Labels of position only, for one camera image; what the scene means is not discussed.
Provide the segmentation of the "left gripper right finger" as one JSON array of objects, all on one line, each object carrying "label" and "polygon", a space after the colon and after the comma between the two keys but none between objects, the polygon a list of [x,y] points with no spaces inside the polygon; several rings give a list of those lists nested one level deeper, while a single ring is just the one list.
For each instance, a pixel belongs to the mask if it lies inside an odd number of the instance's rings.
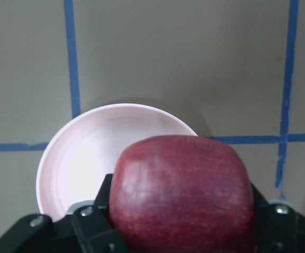
[{"label": "left gripper right finger", "polygon": [[268,201],[252,186],[256,252],[297,252],[298,214],[285,201]]}]

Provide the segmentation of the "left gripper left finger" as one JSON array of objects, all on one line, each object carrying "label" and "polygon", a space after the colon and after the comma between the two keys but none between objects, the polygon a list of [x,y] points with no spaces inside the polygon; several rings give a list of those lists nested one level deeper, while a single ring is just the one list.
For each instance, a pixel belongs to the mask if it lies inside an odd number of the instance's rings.
[{"label": "left gripper left finger", "polygon": [[106,174],[95,200],[77,208],[72,225],[82,252],[118,252],[129,249],[109,220],[109,197],[112,174]]}]

